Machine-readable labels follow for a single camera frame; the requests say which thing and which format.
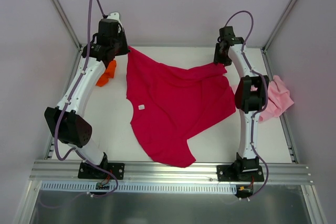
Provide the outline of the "red t shirt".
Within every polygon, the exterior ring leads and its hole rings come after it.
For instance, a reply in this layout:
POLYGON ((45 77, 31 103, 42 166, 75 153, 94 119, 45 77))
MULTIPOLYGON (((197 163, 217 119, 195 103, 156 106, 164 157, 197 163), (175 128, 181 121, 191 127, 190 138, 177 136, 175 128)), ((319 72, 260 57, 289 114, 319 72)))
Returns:
POLYGON ((126 74, 130 124, 153 161, 181 168, 195 162, 187 141, 236 111, 226 72, 214 63, 172 67, 131 49, 126 74))

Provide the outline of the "pink t shirt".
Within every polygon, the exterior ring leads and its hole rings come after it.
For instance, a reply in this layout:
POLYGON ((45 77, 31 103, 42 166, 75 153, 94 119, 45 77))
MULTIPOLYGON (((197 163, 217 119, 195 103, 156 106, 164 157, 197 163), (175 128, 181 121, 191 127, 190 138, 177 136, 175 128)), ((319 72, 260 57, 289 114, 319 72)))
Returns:
POLYGON ((278 118, 294 104, 279 76, 274 76, 272 81, 267 75, 245 76, 231 89, 234 105, 248 123, 278 118))

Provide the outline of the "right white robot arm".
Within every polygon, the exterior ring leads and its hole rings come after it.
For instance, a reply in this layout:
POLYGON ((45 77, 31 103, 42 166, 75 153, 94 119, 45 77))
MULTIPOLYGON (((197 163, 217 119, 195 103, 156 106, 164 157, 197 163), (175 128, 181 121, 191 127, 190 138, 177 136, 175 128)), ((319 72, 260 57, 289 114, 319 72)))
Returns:
POLYGON ((257 153, 257 126, 260 113, 267 105, 269 79, 248 61, 241 37, 221 37, 216 44, 214 62, 224 66, 233 63, 240 77, 234 96, 240 115, 240 143, 236 160, 230 165, 217 166, 217 179, 220 182, 263 182, 257 153))

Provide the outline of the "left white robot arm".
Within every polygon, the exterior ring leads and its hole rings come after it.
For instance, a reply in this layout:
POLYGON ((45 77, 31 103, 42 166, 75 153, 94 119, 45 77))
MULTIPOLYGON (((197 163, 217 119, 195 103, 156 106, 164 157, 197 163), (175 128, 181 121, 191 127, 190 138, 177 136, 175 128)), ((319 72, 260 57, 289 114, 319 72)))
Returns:
POLYGON ((84 113, 94 86, 116 56, 129 52, 124 28, 117 13, 99 21, 98 32, 89 36, 79 66, 68 90, 54 108, 44 112, 47 125, 55 141, 55 154, 64 161, 58 144, 69 146, 81 159, 79 178, 104 178, 109 175, 109 162, 105 152, 92 140, 92 126, 84 113))

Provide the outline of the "orange t shirt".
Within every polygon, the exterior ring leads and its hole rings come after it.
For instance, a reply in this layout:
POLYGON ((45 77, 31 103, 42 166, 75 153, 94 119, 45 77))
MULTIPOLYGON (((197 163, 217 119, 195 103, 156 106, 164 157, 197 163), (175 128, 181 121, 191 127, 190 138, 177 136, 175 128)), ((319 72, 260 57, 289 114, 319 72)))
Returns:
POLYGON ((98 79, 96 86, 98 87, 103 87, 105 86, 110 79, 114 78, 114 74, 116 71, 116 67, 117 67, 117 62, 115 60, 112 60, 107 69, 105 70, 105 72, 101 75, 101 77, 98 79))

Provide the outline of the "left aluminium frame post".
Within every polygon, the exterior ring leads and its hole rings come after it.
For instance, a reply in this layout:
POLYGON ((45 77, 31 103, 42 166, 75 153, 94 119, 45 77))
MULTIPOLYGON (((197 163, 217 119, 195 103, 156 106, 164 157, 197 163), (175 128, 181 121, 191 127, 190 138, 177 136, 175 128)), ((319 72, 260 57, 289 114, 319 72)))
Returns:
POLYGON ((68 35, 70 36, 70 39, 71 39, 72 43, 77 48, 77 50, 80 51, 81 43, 80 43, 80 41, 79 41, 75 31, 74 31, 69 19, 68 19, 60 1, 59 0, 50 0, 50 1, 52 3, 56 13, 58 14, 63 26, 65 27, 68 35))

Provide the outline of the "aluminium frame post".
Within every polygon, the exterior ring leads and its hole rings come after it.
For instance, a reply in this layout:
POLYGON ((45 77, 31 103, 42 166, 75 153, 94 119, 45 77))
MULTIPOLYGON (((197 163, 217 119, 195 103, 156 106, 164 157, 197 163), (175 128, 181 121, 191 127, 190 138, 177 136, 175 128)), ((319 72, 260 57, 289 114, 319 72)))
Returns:
POLYGON ((278 19, 275 27, 273 28, 270 36, 268 37, 265 45, 262 47, 263 51, 267 51, 270 48, 272 42, 274 41, 274 39, 276 38, 276 36, 280 32, 282 26, 284 25, 285 21, 287 20, 287 18, 291 14, 292 10, 296 6, 297 2, 298 2, 298 0, 289 0, 288 4, 286 5, 285 9, 282 12, 280 18, 278 19))
POLYGON ((80 41, 79 41, 75 31, 74 31, 69 19, 68 19, 60 1, 59 0, 50 0, 50 1, 52 3, 56 13, 58 14, 63 26, 65 27, 68 35, 70 36, 70 39, 71 39, 72 43, 77 48, 77 50, 80 51, 81 43, 80 43, 80 41))

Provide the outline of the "right aluminium frame post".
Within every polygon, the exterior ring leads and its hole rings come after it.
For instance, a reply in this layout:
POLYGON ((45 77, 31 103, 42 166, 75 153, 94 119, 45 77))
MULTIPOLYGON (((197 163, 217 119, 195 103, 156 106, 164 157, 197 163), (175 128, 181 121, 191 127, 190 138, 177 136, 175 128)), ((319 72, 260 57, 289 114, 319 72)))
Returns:
POLYGON ((284 25, 285 21, 287 20, 287 18, 291 14, 292 10, 296 6, 297 2, 298 2, 298 0, 289 0, 288 4, 286 5, 285 9, 282 12, 280 18, 278 19, 275 27, 273 28, 270 36, 268 37, 265 45, 262 47, 263 51, 267 51, 270 48, 272 42, 274 41, 274 39, 276 38, 276 36, 280 32, 282 26, 284 25))

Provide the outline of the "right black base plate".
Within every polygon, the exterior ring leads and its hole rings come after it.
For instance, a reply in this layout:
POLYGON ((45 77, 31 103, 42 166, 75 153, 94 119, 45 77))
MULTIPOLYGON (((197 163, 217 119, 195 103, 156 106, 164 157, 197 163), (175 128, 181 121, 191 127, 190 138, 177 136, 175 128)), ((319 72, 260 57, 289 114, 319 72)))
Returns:
POLYGON ((216 174, 219 182, 264 182, 265 177, 261 166, 257 170, 239 172, 234 164, 217 165, 216 174))

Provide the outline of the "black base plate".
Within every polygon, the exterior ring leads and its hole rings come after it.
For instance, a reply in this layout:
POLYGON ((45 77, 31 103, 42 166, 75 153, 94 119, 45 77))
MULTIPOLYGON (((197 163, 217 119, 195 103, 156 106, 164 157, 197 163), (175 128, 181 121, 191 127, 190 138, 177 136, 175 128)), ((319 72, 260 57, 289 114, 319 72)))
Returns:
POLYGON ((234 164, 217 165, 216 174, 219 182, 264 182, 265 177, 261 166, 257 170, 239 172, 234 164))
MULTIPOLYGON (((125 168, 124 163, 107 162, 106 164, 100 165, 99 167, 101 169, 109 171, 117 179, 123 180, 125 168)), ((82 162, 80 163, 77 177, 79 179, 106 179, 108 177, 108 174, 94 168, 87 163, 82 162)))

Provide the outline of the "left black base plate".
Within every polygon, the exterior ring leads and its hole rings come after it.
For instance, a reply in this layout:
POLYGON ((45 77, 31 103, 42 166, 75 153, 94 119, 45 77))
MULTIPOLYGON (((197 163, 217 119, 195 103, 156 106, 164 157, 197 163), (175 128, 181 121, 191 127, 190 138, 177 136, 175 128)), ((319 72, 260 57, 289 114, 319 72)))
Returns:
MULTIPOLYGON (((101 169, 109 171, 117 179, 123 180, 125 168, 124 163, 107 162, 106 164, 100 165, 99 167, 101 169)), ((80 163, 77 177, 79 179, 106 179, 108 177, 108 174, 94 168, 87 163, 82 162, 80 163)))

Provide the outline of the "aluminium mounting rail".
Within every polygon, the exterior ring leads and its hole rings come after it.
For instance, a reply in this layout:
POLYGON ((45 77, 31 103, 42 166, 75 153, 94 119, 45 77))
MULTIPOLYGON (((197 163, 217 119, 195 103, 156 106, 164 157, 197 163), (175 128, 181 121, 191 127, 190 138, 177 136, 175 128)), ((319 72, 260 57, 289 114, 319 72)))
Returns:
MULTIPOLYGON (((78 180, 81 161, 37 160, 29 180, 78 180)), ((154 162, 125 162, 123 182, 211 184, 219 182, 218 163, 194 163, 187 168, 167 166, 154 162)), ((313 185, 313 176, 307 165, 269 164, 269 175, 262 166, 264 177, 271 185, 313 185)))

